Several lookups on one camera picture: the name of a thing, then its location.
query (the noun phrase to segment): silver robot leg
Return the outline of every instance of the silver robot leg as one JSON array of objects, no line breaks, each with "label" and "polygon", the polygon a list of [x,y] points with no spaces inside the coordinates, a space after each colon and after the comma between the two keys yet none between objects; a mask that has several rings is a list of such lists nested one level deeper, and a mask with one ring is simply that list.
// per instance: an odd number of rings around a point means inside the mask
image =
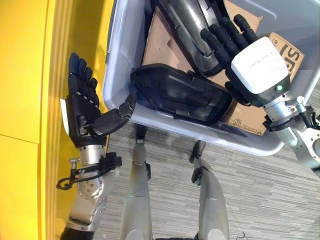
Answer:
[{"label": "silver robot leg", "polygon": [[121,218],[120,239],[152,239],[146,149],[143,141],[137,143],[133,151],[129,187]]},{"label": "silver robot leg", "polygon": [[190,161],[192,182],[200,186],[198,240],[229,240],[229,224],[224,193],[211,166],[200,156],[206,143],[198,141]]}]

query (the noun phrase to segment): robotic arm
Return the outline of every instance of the robotic arm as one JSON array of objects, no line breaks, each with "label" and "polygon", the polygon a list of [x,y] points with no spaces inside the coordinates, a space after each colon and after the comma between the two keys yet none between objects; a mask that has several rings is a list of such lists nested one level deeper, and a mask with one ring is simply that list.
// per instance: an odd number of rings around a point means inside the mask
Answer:
[{"label": "robotic arm", "polygon": [[76,184],[77,197],[69,213],[61,240],[91,240],[106,209],[107,195],[113,187],[110,170],[122,165],[115,152],[105,153],[107,135],[125,125],[133,114],[136,96],[129,94],[119,108],[101,115],[96,94],[97,80],[84,59],[72,53],[69,59],[68,90],[61,100],[64,128],[79,158],[69,160],[70,176],[60,179],[57,189],[68,190]]},{"label": "robotic arm", "polygon": [[320,126],[303,96],[290,93],[290,76],[281,55],[267,37],[258,38],[240,14],[224,17],[201,31],[229,78],[225,87],[240,104],[263,107],[264,123],[295,152],[298,160],[320,175]]}]

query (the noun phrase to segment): screw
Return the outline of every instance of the screw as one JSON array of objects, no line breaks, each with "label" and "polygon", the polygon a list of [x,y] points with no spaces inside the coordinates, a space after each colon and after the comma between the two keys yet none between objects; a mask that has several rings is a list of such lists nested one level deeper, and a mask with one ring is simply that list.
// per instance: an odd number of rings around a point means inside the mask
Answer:
[{"label": "screw", "polygon": [[69,158],[69,163],[71,164],[71,169],[77,169],[77,163],[79,162],[78,157]]}]

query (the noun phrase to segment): green indicator light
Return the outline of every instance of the green indicator light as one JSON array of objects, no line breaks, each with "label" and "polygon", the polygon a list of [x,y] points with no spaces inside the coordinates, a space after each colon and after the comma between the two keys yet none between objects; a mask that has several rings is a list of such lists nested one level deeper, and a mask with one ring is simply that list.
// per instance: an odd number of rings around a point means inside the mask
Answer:
[{"label": "green indicator light", "polygon": [[281,85],[275,86],[275,90],[276,90],[277,92],[281,92],[282,89],[283,89],[283,87],[282,87]]}]

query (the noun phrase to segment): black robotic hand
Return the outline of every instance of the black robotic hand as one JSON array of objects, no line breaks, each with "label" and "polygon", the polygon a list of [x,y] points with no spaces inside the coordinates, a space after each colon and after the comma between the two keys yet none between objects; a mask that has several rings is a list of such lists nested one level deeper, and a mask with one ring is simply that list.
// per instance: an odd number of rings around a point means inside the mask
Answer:
[{"label": "black robotic hand", "polygon": [[287,66],[267,37],[258,38],[246,19],[237,14],[201,31],[201,37],[230,81],[225,87],[240,104],[262,107],[290,88]]},{"label": "black robotic hand", "polygon": [[124,126],[131,118],[136,95],[129,94],[119,108],[101,115],[99,98],[96,94],[97,80],[87,63],[72,53],[69,58],[68,90],[66,112],[68,134],[76,148],[88,145],[105,145],[106,136]]}]

